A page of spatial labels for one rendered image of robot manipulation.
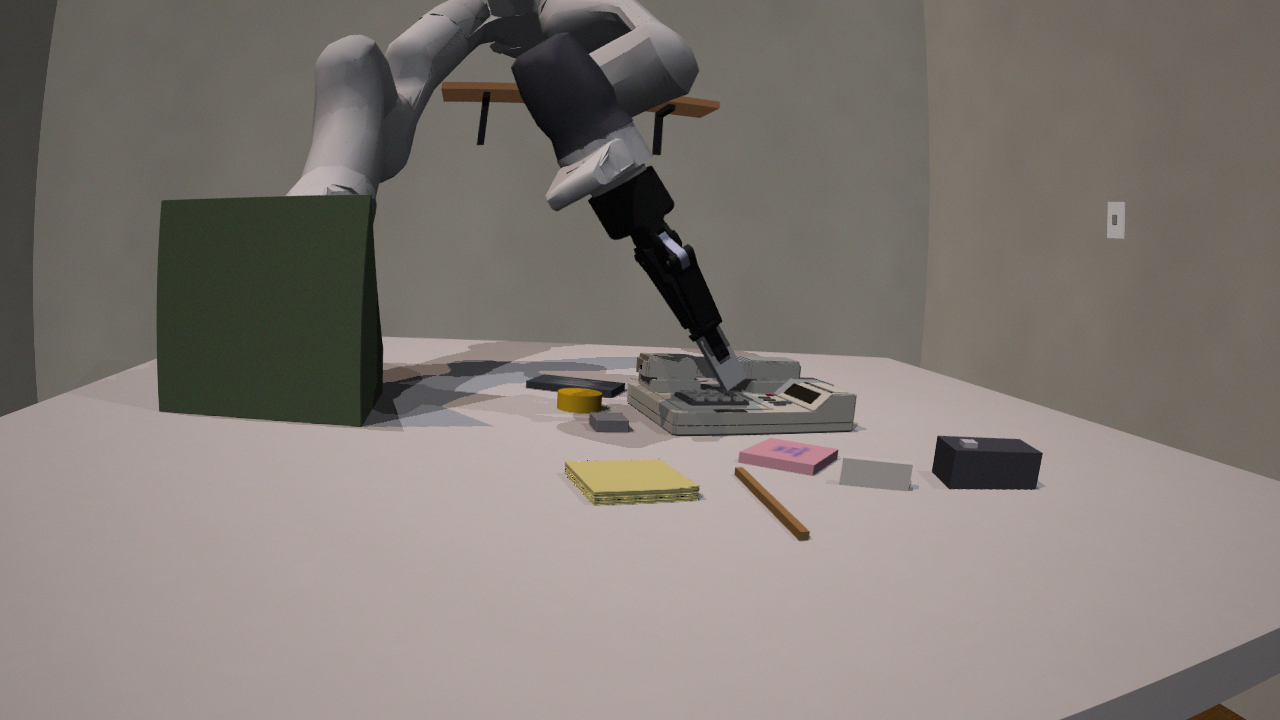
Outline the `dark grey keypad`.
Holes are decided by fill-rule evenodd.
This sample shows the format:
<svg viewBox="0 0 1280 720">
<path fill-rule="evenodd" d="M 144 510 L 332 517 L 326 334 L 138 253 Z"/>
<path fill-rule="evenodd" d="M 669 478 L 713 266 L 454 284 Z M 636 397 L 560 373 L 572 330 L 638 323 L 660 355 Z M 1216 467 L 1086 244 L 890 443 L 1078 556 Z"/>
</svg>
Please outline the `dark grey keypad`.
<svg viewBox="0 0 1280 720">
<path fill-rule="evenodd" d="M 558 392 L 558 389 L 564 389 L 564 388 L 596 389 L 602 392 L 602 397 L 612 398 L 616 395 L 620 395 L 622 391 L 625 391 L 625 383 L 543 374 L 530 380 L 526 380 L 526 388 L 545 389 L 554 392 Z"/>
</svg>

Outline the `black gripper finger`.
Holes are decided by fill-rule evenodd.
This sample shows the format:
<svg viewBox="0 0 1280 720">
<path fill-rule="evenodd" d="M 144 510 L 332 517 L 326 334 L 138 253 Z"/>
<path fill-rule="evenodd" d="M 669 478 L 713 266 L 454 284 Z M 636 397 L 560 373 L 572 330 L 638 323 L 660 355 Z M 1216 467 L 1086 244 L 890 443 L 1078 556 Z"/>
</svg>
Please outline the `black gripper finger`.
<svg viewBox="0 0 1280 720">
<path fill-rule="evenodd" d="M 640 264 L 640 266 L 643 266 L 643 269 L 650 277 L 652 282 L 657 286 L 657 290 L 660 292 L 662 297 L 666 300 L 666 304 L 669 305 L 671 310 L 675 313 L 675 316 L 677 316 L 677 319 L 678 319 L 680 324 L 684 327 L 684 329 L 689 328 L 689 332 L 692 334 L 694 333 L 692 327 L 690 325 L 689 319 L 685 316 L 684 310 L 680 307 L 678 301 L 675 299 L 675 293 L 669 290 L 669 284 L 664 283 L 664 282 L 662 282 L 659 279 L 659 277 L 657 275 L 657 272 L 652 266 L 652 263 L 648 263 L 646 259 L 643 256 L 641 249 L 643 249 L 641 245 L 637 246 L 636 249 L 634 249 L 634 252 L 635 252 L 634 258 L 635 258 L 635 260 Z M 657 281 L 660 281 L 660 282 L 657 282 Z M 698 343 L 698 340 L 696 340 L 696 343 Z M 701 350 L 701 346 L 699 343 L 698 343 L 698 347 Z M 703 350 L 701 350 L 701 354 L 707 359 L 707 355 L 703 352 Z M 707 359 L 707 363 L 710 366 L 710 363 L 708 361 L 708 359 Z M 712 366 L 710 366 L 710 370 L 716 375 L 716 372 L 713 370 Z M 717 375 L 716 375 L 716 379 L 721 384 L 721 380 L 718 379 Z M 721 388 L 724 389 L 722 384 L 721 384 Z"/>
<path fill-rule="evenodd" d="M 669 252 L 667 258 L 669 273 L 663 270 L 648 245 L 641 249 L 641 252 L 646 261 L 652 263 L 659 279 L 669 284 L 669 290 L 675 293 L 675 299 L 692 327 L 694 333 L 689 338 L 692 342 L 698 340 L 721 384 L 728 391 L 748 375 L 721 329 L 722 318 L 698 266 L 694 249 L 689 243 L 682 247 L 677 232 L 673 231 L 673 233 L 677 243 L 666 232 L 659 234 L 667 252 Z"/>
</svg>

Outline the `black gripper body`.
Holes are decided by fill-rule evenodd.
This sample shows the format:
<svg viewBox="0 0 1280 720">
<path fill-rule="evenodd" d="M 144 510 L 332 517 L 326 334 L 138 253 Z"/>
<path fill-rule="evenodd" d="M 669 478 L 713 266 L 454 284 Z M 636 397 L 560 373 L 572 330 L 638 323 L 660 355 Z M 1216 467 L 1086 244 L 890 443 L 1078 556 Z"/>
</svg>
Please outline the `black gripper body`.
<svg viewBox="0 0 1280 720">
<path fill-rule="evenodd" d="M 646 167 L 639 176 L 588 202 L 611 240 L 631 236 L 636 247 L 641 245 L 644 249 L 648 245 L 663 270 L 671 272 L 667 264 L 669 252 L 659 234 L 666 232 L 677 243 L 673 231 L 664 222 L 666 214 L 675 208 L 675 201 L 653 167 Z"/>
</svg>

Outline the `brown wooden stick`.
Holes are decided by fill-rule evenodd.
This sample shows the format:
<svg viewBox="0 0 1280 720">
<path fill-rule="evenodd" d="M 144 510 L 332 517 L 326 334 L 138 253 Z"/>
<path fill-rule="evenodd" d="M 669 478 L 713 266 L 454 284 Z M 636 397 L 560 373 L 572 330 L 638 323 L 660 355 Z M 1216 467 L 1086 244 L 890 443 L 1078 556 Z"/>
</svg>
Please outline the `brown wooden stick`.
<svg viewBox="0 0 1280 720">
<path fill-rule="evenodd" d="M 735 477 L 742 482 L 764 503 L 774 518 L 777 518 L 796 538 L 797 541 L 808 541 L 810 530 L 806 529 L 800 521 L 782 503 L 780 503 L 756 479 L 754 479 L 744 468 L 735 468 Z"/>
</svg>

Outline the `yellow sticky note pad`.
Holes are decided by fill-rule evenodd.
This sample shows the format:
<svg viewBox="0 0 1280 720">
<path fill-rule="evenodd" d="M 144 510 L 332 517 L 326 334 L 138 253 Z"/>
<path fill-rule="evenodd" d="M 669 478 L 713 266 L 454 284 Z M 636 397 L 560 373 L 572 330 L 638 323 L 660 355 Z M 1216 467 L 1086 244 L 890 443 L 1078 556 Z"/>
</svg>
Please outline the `yellow sticky note pad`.
<svg viewBox="0 0 1280 720">
<path fill-rule="evenodd" d="M 564 475 L 593 505 L 696 501 L 700 489 L 660 459 L 564 461 Z"/>
</svg>

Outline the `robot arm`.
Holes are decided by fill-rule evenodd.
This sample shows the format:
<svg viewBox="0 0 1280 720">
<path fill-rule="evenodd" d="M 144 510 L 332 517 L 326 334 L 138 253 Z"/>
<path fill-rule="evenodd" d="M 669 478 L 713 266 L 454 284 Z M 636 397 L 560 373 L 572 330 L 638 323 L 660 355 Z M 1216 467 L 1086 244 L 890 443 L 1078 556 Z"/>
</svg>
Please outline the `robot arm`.
<svg viewBox="0 0 1280 720">
<path fill-rule="evenodd" d="M 364 35 L 329 44 L 314 67 L 312 147 L 285 196 L 371 193 L 374 223 L 379 182 L 407 164 L 434 88 L 492 41 L 493 53 L 516 58 L 518 92 L 553 143 L 561 170 L 547 192 L 552 210 L 646 170 L 653 154 L 632 117 L 689 94 L 699 72 L 689 44 L 636 0 L 488 4 L 442 3 L 385 56 Z"/>
</svg>

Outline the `pink sticky note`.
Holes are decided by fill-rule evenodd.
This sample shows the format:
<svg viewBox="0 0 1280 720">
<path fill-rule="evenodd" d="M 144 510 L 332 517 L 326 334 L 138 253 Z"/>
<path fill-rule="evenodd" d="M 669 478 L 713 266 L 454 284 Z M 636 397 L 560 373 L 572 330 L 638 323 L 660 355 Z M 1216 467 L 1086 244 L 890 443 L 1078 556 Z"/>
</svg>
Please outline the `pink sticky note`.
<svg viewBox="0 0 1280 720">
<path fill-rule="evenodd" d="M 739 462 L 815 475 L 838 457 L 838 448 L 769 438 L 739 452 Z"/>
</svg>

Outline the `yellow short cylinder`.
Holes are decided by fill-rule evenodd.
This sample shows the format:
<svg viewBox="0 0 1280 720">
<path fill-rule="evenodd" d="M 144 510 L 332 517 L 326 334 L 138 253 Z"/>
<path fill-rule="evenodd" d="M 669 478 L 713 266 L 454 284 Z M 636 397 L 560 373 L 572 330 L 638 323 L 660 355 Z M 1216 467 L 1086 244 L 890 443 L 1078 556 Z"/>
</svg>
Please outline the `yellow short cylinder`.
<svg viewBox="0 0 1280 720">
<path fill-rule="evenodd" d="M 602 392 L 596 389 L 558 389 L 557 407 L 566 413 L 600 413 Z"/>
</svg>

